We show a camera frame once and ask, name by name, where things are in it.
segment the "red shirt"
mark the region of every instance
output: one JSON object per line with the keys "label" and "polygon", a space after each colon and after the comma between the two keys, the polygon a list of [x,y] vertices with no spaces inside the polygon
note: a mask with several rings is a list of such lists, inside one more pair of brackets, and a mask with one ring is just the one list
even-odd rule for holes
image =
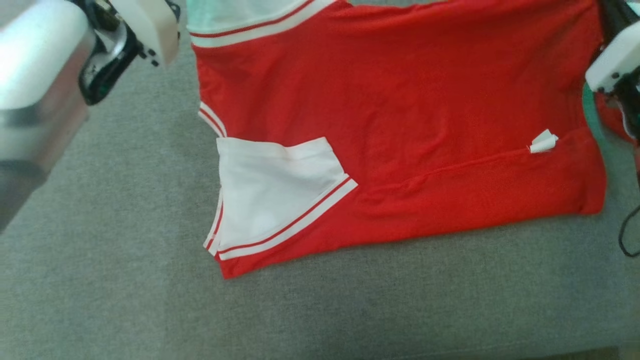
{"label": "red shirt", "polygon": [[[205,246],[226,278],[602,209],[604,164],[582,110],[602,42],[595,0],[291,3],[192,32],[200,114],[221,135]],[[546,129],[555,147],[531,153]]]}

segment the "gray carpet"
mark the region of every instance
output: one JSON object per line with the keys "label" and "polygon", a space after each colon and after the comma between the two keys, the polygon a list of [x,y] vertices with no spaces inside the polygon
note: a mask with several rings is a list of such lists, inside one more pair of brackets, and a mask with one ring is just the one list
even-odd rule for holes
{"label": "gray carpet", "polygon": [[[0,24],[23,7],[3,0]],[[217,155],[183,39],[166,72],[132,66],[1,238],[0,358],[512,359],[640,336],[640,261],[615,241],[640,195],[630,146],[609,132],[601,215],[341,250],[223,281],[201,246]]]}

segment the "metal robot arm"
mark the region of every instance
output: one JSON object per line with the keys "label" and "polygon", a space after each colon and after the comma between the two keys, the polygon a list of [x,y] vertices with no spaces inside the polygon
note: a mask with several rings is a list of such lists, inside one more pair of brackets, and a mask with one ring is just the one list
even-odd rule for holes
{"label": "metal robot arm", "polygon": [[179,17],[165,0],[48,0],[0,29],[0,233],[137,56],[173,61]]}
{"label": "metal robot arm", "polygon": [[[587,70],[594,92],[616,100],[627,133],[640,140],[640,1],[600,0],[605,47]],[[640,143],[636,148],[640,184]]]}

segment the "red and white stripe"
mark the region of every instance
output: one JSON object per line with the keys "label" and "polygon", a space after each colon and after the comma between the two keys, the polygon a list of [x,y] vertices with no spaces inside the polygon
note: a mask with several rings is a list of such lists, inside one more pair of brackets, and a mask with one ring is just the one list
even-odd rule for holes
{"label": "red and white stripe", "polygon": [[293,11],[277,19],[220,33],[191,33],[191,41],[197,47],[221,47],[274,35],[295,28],[334,1],[307,0]]}
{"label": "red and white stripe", "polygon": [[204,102],[200,103],[200,111],[198,115],[205,120],[206,123],[211,126],[211,128],[220,136],[221,138],[227,137],[227,128],[225,127],[222,120],[216,115],[210,107],[208,107]]}
{"label": "red and white stripe", "polygon": [[222,189],[220,189],[220,193],[218,195],[218,208],[216,209],[216,217],[213,219],[213,225],[211,226],[209,235],[207,235],[207,240],[202,245],[213,256],[216,255],[218,247],[220,246],[220,239],[216,235],[220,230],[220,223],[222,222],[223,212],[224,204],[222,202]]}
{"label": "red and white stripe", "polygon": [[[358,184],[351,177],[345,174],[344,179],[342,179],[335,186],[328,189],[324,194],[320,195],[319,200],[316,201],[314,205],[312,205],[296,220],[293,220],[291,223],[289,223],[289,225],[275,231],[272,235],[264,238],[261,241],[256,241],[246,245],[237,245],[229,247],[227,249],[218,249],[217,254],[220,256],[221,260],[228,260],[269,250],[288,240],[300,231],[304,230],[304,228],[306,228],[307,226],[311,225],[320,216],[325,214],[329,209],[336,205],[342,198],[353,191],[357,186]],[[221,216],[218,220],[218,224],[215,225],[215,228],[219,228],[220,222]],[[212,250],[214,250],[213,245],[215,245],[217,241],[218,245],[220,244],[219,236],[214,236],[214,239],[215,240],[212,241],[209,252],[212,252]]]}

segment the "white fabric panel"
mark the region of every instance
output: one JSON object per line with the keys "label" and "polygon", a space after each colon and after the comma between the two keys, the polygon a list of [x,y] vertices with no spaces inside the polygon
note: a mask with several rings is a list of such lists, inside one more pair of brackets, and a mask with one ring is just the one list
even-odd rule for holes
{"label": "white fabric panel", "polygon": [[267,239],[347,178],[326,138],[294,147],[217,141],[224,201],[219,251]]}
{"label": "white fabric panel", "polygon": [[187,0],[187,29],[222,33],[278,19],[305,0]]}
{"label": "white fabric panel", "polygon": [[333,188],[328,189],[328,196],[326,198],[325,196],[321,196],[322,201],[318,202],[316,206],[312,207],[310,209],[311,211],[308,212],[304,217],[297,219],[298,221],[295,221],[287,227],[283,228],[283,231],[276,232],[275,234],[267,238],[267,241],[258,243],[255,246],[241,247],[221,253],[220,259],[227,260],[237,258],[239,256],[256,254],[258,252],[269,250],[272,247],[283,243],[285,240],[289,239],[291,236],[294,236],[295,234],[312,224],[314,221],[316,221],[320,216],[322,216],[322,214],[326,213],[332,206],[336,205],[343,197],[353,191],[357,186],[358,184],[353,179],[349,179],[348,176],[345,176],[345,181],[340,182]]}

